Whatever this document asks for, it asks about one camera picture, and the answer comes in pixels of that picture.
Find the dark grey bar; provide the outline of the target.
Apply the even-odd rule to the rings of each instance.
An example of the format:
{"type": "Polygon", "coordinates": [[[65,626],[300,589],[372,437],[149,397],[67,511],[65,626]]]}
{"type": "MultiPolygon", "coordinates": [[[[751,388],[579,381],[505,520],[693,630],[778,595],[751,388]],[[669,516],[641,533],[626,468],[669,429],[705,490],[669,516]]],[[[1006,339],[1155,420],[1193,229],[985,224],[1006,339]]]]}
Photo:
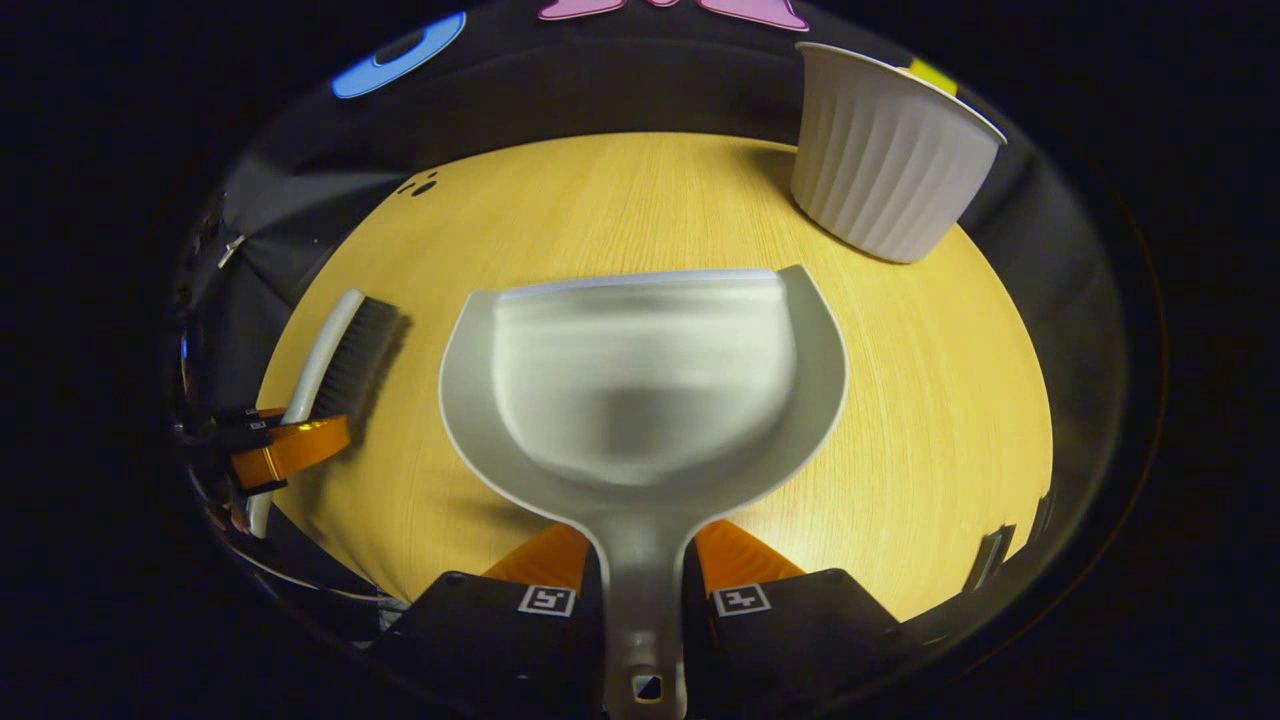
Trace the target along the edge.
{"type": "Polygon", "coordinates": [[[1006,524],[982,537],[963,593],[978,591],[997,573],[1009,555],[1015,530],[1015,525],[1006,524]]]}

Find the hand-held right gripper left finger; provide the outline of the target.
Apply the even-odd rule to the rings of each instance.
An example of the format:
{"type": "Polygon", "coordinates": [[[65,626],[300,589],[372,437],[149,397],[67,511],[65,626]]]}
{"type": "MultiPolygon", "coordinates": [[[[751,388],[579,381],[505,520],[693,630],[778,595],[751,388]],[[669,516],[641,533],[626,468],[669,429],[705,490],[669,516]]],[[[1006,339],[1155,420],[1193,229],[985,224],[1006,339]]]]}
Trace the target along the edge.
{"type": "Polygon", "coordinates": [[[483,574],[438,577],[370,655],[466,720],[600,720],[600,601],[589,541],[557,524],[483,574]]]}

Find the white ribbed garbage bin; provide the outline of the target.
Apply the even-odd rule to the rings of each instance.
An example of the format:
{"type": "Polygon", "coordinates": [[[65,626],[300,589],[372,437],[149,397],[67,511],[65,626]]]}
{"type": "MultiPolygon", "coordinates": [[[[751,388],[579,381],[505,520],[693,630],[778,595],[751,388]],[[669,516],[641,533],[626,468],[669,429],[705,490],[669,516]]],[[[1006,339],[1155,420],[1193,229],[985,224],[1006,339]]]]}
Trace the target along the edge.
{"type": "Polygon", "coordinates": [[[923,260],[970,206],[1006,135],[956,91],[906,67],[828,44],[796,49],[795,202],[860,252],[923,260]]]}

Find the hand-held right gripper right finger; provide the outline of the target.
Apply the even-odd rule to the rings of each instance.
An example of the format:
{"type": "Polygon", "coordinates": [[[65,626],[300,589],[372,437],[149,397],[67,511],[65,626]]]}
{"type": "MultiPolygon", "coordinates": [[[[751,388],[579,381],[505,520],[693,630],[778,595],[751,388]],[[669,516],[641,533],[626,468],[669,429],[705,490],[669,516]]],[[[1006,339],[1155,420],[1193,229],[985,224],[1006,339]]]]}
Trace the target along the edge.
{"type": "Polygon", "coordinates": [[[916,651],[847,571],[803,571],[731,521],[699,530],[686,560],[692,716],[809,716],[916,651]]]}

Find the small white black-bristle broom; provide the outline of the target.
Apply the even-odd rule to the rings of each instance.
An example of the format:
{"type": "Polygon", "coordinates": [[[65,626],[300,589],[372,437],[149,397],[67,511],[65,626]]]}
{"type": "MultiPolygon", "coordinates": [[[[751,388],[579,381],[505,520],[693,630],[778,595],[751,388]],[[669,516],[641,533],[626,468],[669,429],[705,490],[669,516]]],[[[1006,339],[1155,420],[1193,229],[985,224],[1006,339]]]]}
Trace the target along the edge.
{"type": "MultiPolygon", "coordinates": [[[[284,419],[301,421],[344,414],[349,419],[351,442],[339,454],[358,445],[364,438],[378,377],[403,329],[404,316],[397,306],[361,290],[346,290],[308,346],[283,407],[284,419]]],[[[278,491],[243,492],[251,536],[266,536],[273,496],[278,491]]]]}

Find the grey plastic dustpan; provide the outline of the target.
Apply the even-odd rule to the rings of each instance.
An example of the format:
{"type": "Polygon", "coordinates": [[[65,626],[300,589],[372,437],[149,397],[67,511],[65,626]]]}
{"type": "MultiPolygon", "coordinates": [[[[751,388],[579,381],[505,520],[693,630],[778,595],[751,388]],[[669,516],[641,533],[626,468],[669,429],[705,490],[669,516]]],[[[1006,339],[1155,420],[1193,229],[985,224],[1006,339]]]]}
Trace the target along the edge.
{"type": "Polygon", "coordinates": [[[844,333],[800,265],[475,291],[438,374],[467,468],[595,550],[611,720],[686,720],[686,548],[797,475],[847,391],[844,333]]]}

